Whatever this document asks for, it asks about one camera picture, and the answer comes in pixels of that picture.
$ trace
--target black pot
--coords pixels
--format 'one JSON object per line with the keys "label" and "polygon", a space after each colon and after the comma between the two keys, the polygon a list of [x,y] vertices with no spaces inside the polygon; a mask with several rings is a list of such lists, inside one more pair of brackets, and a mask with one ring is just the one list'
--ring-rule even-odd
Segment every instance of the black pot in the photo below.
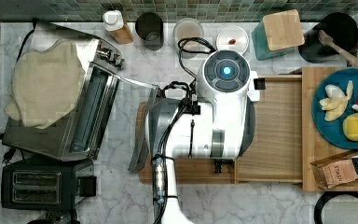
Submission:
{"label": "black pot", "polygon": [[305,43],[298,47],[301,57],[310,63],[323,63],[337,54],[335,50],[324,46],[319,39],[319,31],[323,30],[333,37],[333,42],[346,51],[353,51],[358,44],[358,27],[356,21],[345,13],[332,13],[304,34]]}

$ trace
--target white robot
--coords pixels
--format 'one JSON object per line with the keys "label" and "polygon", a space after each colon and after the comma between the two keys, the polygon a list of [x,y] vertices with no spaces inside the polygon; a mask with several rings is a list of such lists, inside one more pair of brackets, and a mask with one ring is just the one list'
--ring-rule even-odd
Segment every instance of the white robot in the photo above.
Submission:
{"label": "white robot", "polygon": [[153,157],[155,223],[192,223],[177,198],[174,159],[234,160],[250,146],[255,109],[248,97],[251,70],[237,52],[208,56],[196,79],[197,102],[163,98],[146,116],[145,133]]}

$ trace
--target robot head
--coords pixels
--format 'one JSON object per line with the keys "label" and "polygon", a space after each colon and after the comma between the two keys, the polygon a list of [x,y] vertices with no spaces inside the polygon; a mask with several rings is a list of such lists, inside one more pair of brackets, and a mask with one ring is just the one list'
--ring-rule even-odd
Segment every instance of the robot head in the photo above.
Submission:
{"label": "robot head", "polygon": [[250,71],[249,64],[239,53],[218,50],[202,64],[197,82],[203,91],[243,93],[249,86]]}

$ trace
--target black cup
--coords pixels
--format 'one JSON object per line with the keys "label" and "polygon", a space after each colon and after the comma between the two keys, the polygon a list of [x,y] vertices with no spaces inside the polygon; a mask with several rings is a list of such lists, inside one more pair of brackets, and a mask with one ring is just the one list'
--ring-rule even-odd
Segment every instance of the black cup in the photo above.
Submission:
{"label": "black cup", "polygon": [[346,51],[353,51],[358,44],[356,21],[345,13],[329,14],[304,34],[305,44],[298,47],[301,57],[309,63],[323,63],[327,57],[337,54],[334,49],[321,43],[320,30],[333,37],[334,43]]}
{"label": "black cup", "polygon": [[148,49],[158,50],[164,45],[163,22],[153,12],[146,12],[136,20],[135,31]]}

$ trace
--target wooden tray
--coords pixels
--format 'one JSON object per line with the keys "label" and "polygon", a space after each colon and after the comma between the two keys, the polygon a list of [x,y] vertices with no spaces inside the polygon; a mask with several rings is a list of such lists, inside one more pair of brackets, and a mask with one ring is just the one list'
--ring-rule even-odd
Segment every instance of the wooden tray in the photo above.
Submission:
{"label": "wooden tray", "polygon": [[[267,89],[261,91],[260,102],[255,104],[255,138],[243,156],[236,159],[235,166],[225,164],[223,173],[217,175],[213,160],[176,159],[178,183],[302,182],[301,76],[264,78]],[[143,183],[151,183],[150,158],[138,175]]]}
{"label": "wooden tray", "polygon": [[265,76],[255,138],[237,159],[236,181],[302,182],[301,76]]}
{"label": "wooden tray", "polygon": [[[304,67],[302,69],[302,134],[303,138],[303,190],[322,191],[313,176],[310,163],[332,157],[347,150],[335,147],[327,142],[318,132],[312,120],[311,102],[318,86],[330,74],[343,68]],[[329,191],[358,191],[358,180],[329,189]]]}

